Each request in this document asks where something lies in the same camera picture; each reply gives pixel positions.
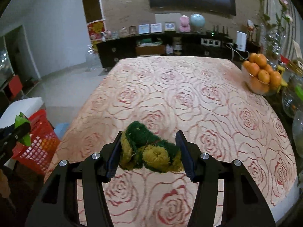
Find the green snack wrapper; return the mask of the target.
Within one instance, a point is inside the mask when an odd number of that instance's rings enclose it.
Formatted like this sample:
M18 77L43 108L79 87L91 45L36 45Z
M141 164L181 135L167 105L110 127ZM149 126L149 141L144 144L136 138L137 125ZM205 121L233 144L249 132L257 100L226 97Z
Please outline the green snack wrapper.
M15 116L14 129L17 131L16 140L27 147L31 146L31 124L24 113Z

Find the green yellow fuzzy pompom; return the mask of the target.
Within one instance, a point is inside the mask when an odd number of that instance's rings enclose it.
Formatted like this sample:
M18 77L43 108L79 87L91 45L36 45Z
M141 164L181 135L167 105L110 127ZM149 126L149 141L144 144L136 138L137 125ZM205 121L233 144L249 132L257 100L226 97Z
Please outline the green yellow fuzzy pompom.
M123 170L147 168L157 173L184 170L181 150L138 121L132 122L122 132L121 146L119 165Z

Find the red plastic trash basket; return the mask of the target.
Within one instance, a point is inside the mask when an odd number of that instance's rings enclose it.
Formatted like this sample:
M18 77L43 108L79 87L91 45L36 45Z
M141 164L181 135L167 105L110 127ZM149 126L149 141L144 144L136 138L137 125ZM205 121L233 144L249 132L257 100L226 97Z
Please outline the red plastic trash basket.
M18 142L13 149L12 158L37 174L45 175L60 140L48 121L45 110L40 109L32 114L29 121L31 146Z

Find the white cushioned bench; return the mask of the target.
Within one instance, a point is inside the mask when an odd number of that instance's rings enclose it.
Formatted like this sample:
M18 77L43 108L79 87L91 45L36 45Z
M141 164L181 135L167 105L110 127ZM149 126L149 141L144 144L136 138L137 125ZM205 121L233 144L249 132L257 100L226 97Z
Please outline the white cushioned bench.
M15 122L15 116L20 112L25 114L26 117L30 117L32 114L40 109L45 109L45 103L41 97L25 98L13 102L3 113L0 120L0 127L9 127Z

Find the red chair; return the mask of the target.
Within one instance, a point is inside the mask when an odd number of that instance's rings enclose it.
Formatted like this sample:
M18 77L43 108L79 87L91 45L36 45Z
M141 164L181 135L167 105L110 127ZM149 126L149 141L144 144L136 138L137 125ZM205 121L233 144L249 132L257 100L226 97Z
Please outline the red chair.
M11 96L10 96L11 100L16 98L16 96L22 91L22 88L23 88L18 75L15 75L14 77L12 77L12 79L8 83L8 86L9 86L9 90L11 92Z

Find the large clear water jug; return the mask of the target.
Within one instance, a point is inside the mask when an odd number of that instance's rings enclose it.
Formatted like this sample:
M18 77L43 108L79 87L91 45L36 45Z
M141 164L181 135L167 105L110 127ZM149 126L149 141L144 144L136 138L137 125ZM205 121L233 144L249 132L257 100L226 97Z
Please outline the large clear water jug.
M97 70L101 67L101 62L99 59L99 55L97 52L95 52L93 45L87 46L87 52L85 55L86 63L88 68L86 69L86 72L91 72L94 70Z

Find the rose pattern tablecloth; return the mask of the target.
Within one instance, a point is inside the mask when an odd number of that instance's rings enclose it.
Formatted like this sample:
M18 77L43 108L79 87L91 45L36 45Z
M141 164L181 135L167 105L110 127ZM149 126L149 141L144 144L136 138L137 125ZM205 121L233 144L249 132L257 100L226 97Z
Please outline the rose pattern tablecloth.
M231 61L217 58L120 60L65 133L45 181L61 160L78 162L99 152L133 121L173 143L182 130L215 159L241 160L276 222L294 204L296 162L281 121ZM197 186L184 173L143 168L118 169L103 187L115 226L186 226Z

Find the glass bowl of oranges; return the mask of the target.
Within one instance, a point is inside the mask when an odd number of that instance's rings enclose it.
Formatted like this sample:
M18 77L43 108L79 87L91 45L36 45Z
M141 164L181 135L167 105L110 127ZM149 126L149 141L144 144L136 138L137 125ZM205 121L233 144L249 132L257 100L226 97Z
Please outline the glass bowl of oranges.
M255 94L271 96L281 86L281 74L274 71L261 53L251 53L248 60L242 63L241 71L247 87Z

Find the black tv cabinet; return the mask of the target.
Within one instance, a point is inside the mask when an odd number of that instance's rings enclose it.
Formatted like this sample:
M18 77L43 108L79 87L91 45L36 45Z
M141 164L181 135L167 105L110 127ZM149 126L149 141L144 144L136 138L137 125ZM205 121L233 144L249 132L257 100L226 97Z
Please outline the black tv cabinet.
M223 33L140 34L96 44L103 68L112 68L125 58L140 56L203 56L242 62L250 52L239 51L233 40Z

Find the white router box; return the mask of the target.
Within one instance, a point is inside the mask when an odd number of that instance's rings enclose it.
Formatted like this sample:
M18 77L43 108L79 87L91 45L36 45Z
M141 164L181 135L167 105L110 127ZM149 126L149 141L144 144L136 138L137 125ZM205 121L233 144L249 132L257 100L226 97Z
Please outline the white router box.
M247 34L244 32L238 31L237 37L236 37L237 50L245 52L246 43L247 43Z

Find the glass vase with roses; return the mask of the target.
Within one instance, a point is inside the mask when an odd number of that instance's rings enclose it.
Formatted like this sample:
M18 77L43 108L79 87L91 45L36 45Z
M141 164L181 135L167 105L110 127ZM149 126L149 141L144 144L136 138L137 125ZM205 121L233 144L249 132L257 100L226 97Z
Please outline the glass vase with roses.
M275 12L275 21L271 21L270 13L264 12L265 0L260 2L259 18L260 25L260 45L262 54L268 59L272 66L278 64L280 53L286 37L286 27L293 24L293 18L289 14L289 2L287 0L277 0L278 11Z

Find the pink plush toy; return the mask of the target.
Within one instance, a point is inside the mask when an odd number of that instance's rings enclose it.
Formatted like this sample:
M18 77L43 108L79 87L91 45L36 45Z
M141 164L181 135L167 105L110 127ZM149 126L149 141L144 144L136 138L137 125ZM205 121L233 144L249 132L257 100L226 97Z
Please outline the pink plush toy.
M190 32L190 19L186 15L182 15L180 18L180 24L179 24L179 31L180 32Z

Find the blue globe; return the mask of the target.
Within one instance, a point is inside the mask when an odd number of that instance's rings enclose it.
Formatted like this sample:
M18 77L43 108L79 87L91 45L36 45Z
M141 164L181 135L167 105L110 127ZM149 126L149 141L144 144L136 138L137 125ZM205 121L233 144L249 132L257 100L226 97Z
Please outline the blue globe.
M201 14L193 13L190 17L190 23L194 29L202 29L205 25L205 18Z

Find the red festive wall poster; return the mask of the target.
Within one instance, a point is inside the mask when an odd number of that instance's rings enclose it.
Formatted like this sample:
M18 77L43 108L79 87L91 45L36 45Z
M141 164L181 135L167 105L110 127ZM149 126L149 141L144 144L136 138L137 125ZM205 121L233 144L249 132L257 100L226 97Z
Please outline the red festive wall poster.
M105 32L104 21L102 19L89 22L87 24L89 38L95 52L98 51L97 44L102 41L102 33Z

